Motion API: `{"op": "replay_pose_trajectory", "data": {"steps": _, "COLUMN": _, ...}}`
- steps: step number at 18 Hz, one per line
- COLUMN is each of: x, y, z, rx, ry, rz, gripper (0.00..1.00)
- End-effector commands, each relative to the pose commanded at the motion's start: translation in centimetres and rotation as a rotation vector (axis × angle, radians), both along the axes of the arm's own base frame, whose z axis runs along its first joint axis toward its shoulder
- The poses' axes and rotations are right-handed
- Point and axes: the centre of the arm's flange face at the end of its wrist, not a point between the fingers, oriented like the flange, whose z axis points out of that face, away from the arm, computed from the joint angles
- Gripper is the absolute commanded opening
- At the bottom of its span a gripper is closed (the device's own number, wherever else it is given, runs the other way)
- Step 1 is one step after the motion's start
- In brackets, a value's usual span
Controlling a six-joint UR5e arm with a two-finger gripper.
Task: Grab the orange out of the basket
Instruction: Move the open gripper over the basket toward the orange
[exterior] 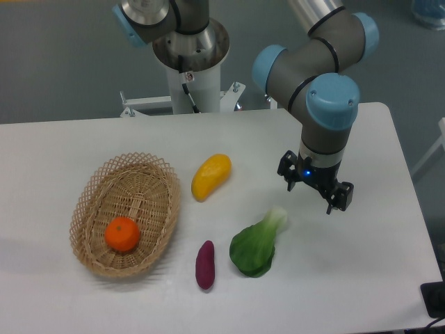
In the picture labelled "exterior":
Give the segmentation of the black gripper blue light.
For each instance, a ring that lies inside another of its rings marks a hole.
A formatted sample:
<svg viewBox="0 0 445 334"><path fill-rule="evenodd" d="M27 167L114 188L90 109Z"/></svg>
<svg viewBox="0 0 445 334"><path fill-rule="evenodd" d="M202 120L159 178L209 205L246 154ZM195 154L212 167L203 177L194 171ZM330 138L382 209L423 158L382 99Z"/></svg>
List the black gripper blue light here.
<svg viewBox="0 0 445 334"><path fill-rule="evenodd" d="M354 184L337 181L340 165L339 162L328 168L315 167L311 158L303 159L288 150L280 159L277 174L286 181L287 191L299 182L317 190L327 200L326 214L331 214L332 210L346 211L353 199Z"/></svg>

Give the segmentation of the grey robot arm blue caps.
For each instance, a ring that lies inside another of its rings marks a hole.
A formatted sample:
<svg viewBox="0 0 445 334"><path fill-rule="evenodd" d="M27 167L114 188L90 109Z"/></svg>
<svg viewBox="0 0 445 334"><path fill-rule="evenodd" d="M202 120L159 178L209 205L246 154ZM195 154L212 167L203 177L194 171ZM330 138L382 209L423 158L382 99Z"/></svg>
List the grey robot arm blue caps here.
<svg viewBox="0 0 445 334"><path fill-rule="evenodd" d="M291 1L308 35L295 51L263 49L253 81L302 124L298 152L287 152L277 169L289 187L317 190L328 209L345 211L354 186L337 173L357 117L357 84L343 71L372 54L379 43L374 20L349 13L341 1ZM120 1L113 14L135 47L151 45L169 76L175 113L222 110L220 64L229 51L225 27L212 19L208 1Z"/></svg>

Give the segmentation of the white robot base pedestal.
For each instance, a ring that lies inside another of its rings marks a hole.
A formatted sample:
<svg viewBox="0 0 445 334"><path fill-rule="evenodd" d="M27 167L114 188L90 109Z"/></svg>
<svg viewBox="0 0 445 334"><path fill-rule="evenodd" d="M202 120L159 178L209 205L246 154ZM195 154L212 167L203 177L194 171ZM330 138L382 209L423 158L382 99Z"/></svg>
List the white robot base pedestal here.
<svg viewBox="0 0 445 334"><path fill-rule="evenodd" d="M239 99L245 84L235 81L221 89L221 65L229 54L229 35L218 21L210 19L197 34L170 32L152 43L154 55L165 69L169 95L127 99L120 92L122 118L150 115L157 109L173 114L232 113L241 110Z"/></svg>

